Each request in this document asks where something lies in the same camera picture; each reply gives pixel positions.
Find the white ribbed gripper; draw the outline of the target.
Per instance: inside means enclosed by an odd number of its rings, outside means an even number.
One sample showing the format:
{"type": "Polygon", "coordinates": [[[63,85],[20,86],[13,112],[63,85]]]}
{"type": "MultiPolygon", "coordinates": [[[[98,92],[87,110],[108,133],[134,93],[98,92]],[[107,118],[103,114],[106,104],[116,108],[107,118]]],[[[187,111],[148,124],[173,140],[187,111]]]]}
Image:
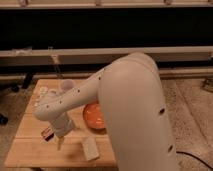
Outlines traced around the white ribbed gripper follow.
{"type": "Polygon", "coordinates": [[[65,112],[62,115],[52,119],[50,124],[55,135],[59,137],[57,142],[57,150],[60,150],[65,140],[65,137],[63,136],[66,136],[75,128],[75,123],[68,116],[68,113],[65,112]]]}

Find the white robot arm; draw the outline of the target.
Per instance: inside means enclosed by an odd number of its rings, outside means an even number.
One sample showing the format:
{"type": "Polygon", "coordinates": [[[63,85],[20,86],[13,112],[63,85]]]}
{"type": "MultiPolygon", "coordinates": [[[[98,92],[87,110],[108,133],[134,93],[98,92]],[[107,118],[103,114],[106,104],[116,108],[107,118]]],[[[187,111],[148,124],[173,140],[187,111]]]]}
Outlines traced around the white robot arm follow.
{"type": "Polygon", "coordinates": [[[158,68],[150,56],[131,53],[63,94],[45,94],[34,115],[67,134],[65,113],[91,102],[100,104],[119,171],[179,171],[158,68]]]}

